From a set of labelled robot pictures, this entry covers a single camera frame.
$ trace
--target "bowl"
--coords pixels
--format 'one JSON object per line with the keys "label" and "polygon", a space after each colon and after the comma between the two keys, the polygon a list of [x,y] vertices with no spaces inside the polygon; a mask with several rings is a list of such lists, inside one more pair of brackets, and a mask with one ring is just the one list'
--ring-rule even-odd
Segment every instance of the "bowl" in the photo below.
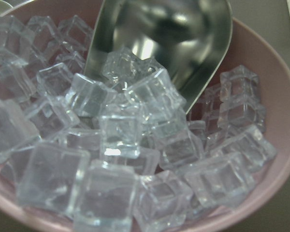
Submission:
{"label": "bowl", "polygon": [[[33,15],[49,15],[55,23],[79,15],[94,26],[102,0],[33,0],[5,14],[15,15],[26,23]],[[277,52],[246,25],[233,19],[230,48],[212,84],[219,81],[219,73],[243,64],[260,77],[261,103],[267,109],[265,138],[278,150],[277,157],[264,172],[248,198],[236,209],[199,221],[186,223],[172,231],[214,232],[225,229],[264,205],[290,175],[290,70]],[[71,232],[72,222],[38,209],[23,209],[15,204],[15,189],[0,175],[0,210],[19,222],[42,232]],[[133,232],[139,232],[134,223]]]}

